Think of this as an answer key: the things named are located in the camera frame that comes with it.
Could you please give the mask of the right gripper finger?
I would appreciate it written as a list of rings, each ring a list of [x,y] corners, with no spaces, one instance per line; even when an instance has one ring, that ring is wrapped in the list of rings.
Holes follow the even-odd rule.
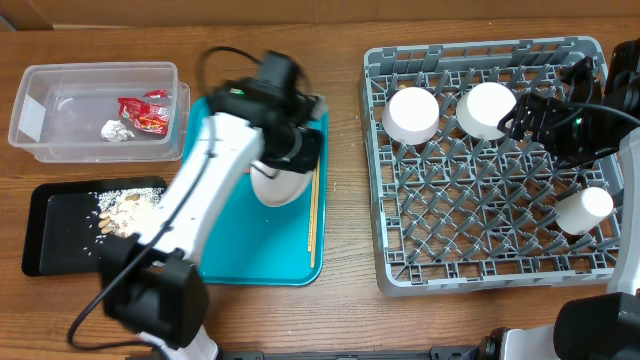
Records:
[[[498,122],[497,129],[510,139],[523,140],[525,133],[523,123],[527,115],[526,105],[524,103],[516,103]]]
[[[594,76],[594,60],[584,57],[574,65],[560,70],[560,80],[569,86],[565,95],[569,103],[593,103],[598,101],[598,79]]]

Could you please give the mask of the pink dinner plate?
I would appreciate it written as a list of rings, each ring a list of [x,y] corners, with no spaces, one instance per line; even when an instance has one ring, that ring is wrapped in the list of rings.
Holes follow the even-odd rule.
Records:
[[[295,201],[308,187],[312,172],[279,170],[255,161],[250,182],[258,200],[268,207],[281,207]]]

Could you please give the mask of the white bowl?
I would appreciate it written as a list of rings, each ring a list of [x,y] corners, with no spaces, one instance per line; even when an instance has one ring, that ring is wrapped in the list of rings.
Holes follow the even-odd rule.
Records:
[[[462,130],[473,138],[497,140],[505,136],[498,129],[498,124],[515,104],[515,95],[505,85],[495,82],[481,83],[458,102],[457,122]]]

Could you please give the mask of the white cup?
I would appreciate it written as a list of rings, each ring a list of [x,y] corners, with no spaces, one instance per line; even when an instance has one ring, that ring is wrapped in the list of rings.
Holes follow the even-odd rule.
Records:
[[[556,203],[556,223],[571,235],[583,235],[613,211],[612,196],[599,187],[588,187]]]

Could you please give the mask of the pink bowl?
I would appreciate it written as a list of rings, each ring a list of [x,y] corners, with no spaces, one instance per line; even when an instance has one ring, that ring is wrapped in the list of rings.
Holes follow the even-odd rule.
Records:
[[[385,132],[395,141],[419,145],[433,138],[439,127],[439,104],[426,89],[398,90],[382,113]]]

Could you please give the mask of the red snack wrapper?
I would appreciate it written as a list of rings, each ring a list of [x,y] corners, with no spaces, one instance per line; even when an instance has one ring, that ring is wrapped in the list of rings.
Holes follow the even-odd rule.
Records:
[[[153,90],[142,98],[120,97],[117,101],[119,116],[131,121],[136,129],[155,135],[167,134],[171,114],[166,90]]]

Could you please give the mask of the foil ball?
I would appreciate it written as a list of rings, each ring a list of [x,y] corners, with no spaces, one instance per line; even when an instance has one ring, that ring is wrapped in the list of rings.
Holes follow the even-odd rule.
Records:
[[[109,142],[122,142],[135,137],[120,120],[108,120],[101,128],[100,134]]]

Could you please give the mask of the peanuts and rice scraps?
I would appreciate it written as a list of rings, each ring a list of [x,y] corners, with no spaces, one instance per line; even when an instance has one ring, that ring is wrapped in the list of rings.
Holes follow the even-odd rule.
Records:
[[[160,187],[144,187],[92,192],[97,201],[97,209],[92,212],[98,220],[95,243],[102,243],[107,235],[126,238],[133,234],[153,213],[164,191]]]

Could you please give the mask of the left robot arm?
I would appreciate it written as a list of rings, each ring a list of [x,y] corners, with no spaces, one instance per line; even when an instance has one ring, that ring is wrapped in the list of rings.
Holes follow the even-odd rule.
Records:
[[[84,309],[103,305],[136,333],[133,345],[159,359],[217,359],[204,328],[207,287],[198,273],[209,234],[245,171],[255,165],[274,181],[310,176],[325,146],[310,127],[326,103],[297,87],[304,73],[275,51],[253,77],[228,80],[206,98],[208,116],[149,222],[131,236],[107,235],[98,253],[102,290]]]

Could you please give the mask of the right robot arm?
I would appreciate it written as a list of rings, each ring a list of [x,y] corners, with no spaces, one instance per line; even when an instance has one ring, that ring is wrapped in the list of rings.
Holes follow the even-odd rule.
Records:
[[[614,49],[606,83],[585,57],[561,71],[562,100],[522,96],[498,123],[507,137],[543,145],[558,169],[598,165],[613,192],[619,250],[604,295],[566,303],[554,323],[499,328],[482,359],[636,359],[639,356],[639,43]]]

